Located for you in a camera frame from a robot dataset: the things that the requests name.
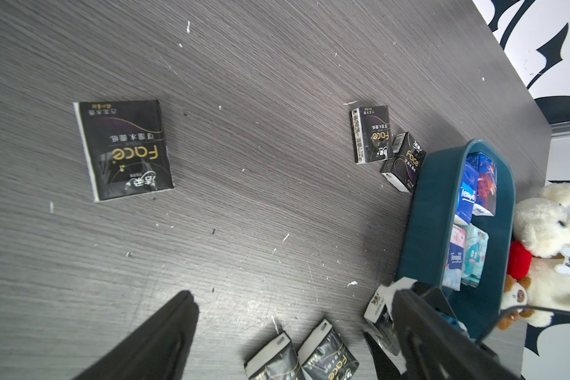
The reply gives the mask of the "pink blue Tempo tissue pack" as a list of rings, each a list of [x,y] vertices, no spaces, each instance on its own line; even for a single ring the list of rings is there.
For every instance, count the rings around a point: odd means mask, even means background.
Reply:
[[[460,291],[462,285],[462,267],[465,261],[466,231],[453,225],[449,250],[443,272],[442,286],[453,291]]]

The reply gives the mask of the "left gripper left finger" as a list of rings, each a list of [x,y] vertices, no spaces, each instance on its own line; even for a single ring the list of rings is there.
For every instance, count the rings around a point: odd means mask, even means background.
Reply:
[[[77,379],[181,379],[199,307],[181,291]]]

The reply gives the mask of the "white plush toy dog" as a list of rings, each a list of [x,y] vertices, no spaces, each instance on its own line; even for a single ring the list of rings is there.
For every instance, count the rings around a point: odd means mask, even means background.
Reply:
[[[570,312],[569,207],[570,183],[546,185],[516,205],[499,329],[520,319],[545,328]]]

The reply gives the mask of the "anime print tissue pack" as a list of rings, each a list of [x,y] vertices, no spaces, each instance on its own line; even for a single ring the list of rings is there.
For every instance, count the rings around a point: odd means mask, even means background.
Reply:
[[[478,171],[478,189],[473,214],[494,216],[497,211],[497,165],[482,152],[467,156],[467,162]]]

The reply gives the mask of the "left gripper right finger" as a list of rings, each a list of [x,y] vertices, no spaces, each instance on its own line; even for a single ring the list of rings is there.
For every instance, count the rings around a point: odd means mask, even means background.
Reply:
[[[406,379],[517,379],[410,290],[394,294],[392,318]]]

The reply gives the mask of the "dark blue Tempo tissue pack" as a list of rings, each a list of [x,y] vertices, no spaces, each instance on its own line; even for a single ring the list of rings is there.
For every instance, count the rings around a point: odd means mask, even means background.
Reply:
[[[468,162],[465,163],[462,173],[461,186],[457,198],[457,207],[454,213],[454,224],[467,226],[473,217],[473,208],[477,199],[478,171]]]

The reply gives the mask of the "teal plastic storage box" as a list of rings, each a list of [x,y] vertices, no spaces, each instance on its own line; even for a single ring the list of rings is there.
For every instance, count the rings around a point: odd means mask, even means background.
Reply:
[[[511,168],[489,143],[474,139],[464,146],[427,155],[413,193],[397,278],[441,286],[464,163],[467,155],[474,153],[488,155],[496,164],[497,213],[494,217],[473,217],[473,224],[489,236],[479,285],[446,290],[445,295],[470,337],[478,339],[492,331],[500,315],[516,205]]]

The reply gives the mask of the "teal cartoon tissue pack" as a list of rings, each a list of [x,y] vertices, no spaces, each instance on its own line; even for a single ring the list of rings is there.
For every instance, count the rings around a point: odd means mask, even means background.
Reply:
[[[462,269],[462,283],[477,288],[483,272],[489,235],[470,224],[465,230],[465,261]]]

